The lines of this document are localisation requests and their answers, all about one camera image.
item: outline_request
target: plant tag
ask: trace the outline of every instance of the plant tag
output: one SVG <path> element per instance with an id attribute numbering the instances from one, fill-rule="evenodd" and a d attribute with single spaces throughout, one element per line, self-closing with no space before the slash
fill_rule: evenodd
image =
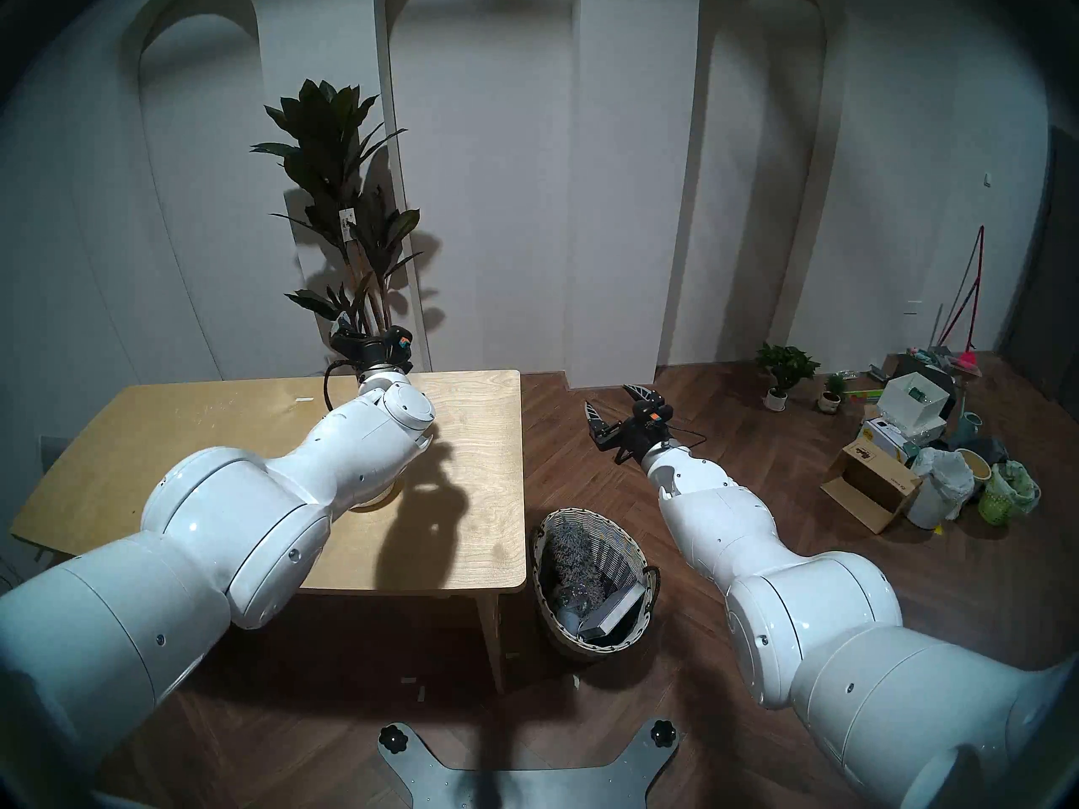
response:
<path id="1" fill-rule="evenodd" d="M 352 232 L 349 231 L 349 223 L 353 225 L 356 224 L 356 209 L 355 208 L 342 208 L 338 211 L 338 218 L 341 220 L 341 239 L 349 243 L 352 239 Z"/>

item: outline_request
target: wicker basket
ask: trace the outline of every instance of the wicker basket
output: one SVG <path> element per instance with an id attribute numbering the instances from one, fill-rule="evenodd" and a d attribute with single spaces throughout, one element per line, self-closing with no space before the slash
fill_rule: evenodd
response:
<path id="1" fill-rule="evenodd" d="M 625 637 L 613 646 L 596 646 L 570 634 L 558 622 L 554 609 L 547 603 L 544 589 L 549 589 L 555 579 L 551 558 L 546 553 L 547 537 L 551 530 L 563 522 L 579 524 L 588 534 L 592 560 L 603 577 L 603 588 L 606 593 L 610 594 L 634 581 L 645 586 L 644 597 L 638 605 L 637 620 Z M 540 606 L 540 615 L 547 625 L 547 633 L 555 648 L 578 661 L 598 661 L 614 653 L 628 649 L 644 634 L 652 619 L 652 609 L 655 608 L 656 600 L 659 598 L 659 568 L 648 565 L 633 537 L 617 524 L 591 510 L 570 507 L 550 513 L 533 535 L 532 588 Z"/>

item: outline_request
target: table top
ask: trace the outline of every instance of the table top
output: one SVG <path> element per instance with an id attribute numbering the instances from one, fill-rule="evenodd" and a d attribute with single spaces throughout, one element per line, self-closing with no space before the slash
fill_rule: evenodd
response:
<path id="1" fill-rule="evenodd" d="M 304 589 L 386 594 L 514 591 L 524 585 L 524 480 L 517 371 L 415 373 L 435 407 L 431 448 L 386 502 L 350 510 Z M 52 466 L 12 533 L 78 556 L 138 531 L 142 506 L 178 461 L 214 445 L 290 452 L 326 414 L 322 378 L 136 385 Z M 330 399 L 356 395 L 330 378 Z"/>

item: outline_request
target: arch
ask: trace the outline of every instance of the arch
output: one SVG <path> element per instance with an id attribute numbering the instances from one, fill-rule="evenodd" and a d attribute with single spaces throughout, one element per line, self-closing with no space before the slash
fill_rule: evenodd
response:
<path id="1" fill-rule="evenodd" d="M 834 155 L 833 9 L 820 0 L 700 2 L 659 364 L 746 359 L 777 328 L 786 339 Z"/>
<path id="2" fill-rule="evenodd" d="M 170 0 L 142 37 L 138 98 L 169 243 L 222 379 L 310 372 L 311 318 L 282 292 L 298 280 L 278 169 L 248 148 L 276 140 L 262 111 L 251 0 Z"/>
<path id="3" fill-rule="evenodd" d="M 375 11 L 384 118 L 410 128 L 391 176 L 423 215 L 410 250 L 431 250 L 420 269 L 433 367 L 561 369 L 571 0 Z"/>

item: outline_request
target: open cardboard box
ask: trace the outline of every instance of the open cardboard box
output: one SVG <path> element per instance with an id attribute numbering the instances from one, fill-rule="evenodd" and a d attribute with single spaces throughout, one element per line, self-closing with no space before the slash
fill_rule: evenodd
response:
<path id="1" fill-rule="evenodd" d="M 859 437 L 843 448 L 820 489 L 880 533 L 914 497 L 921 479 L 884 449 Z"/>

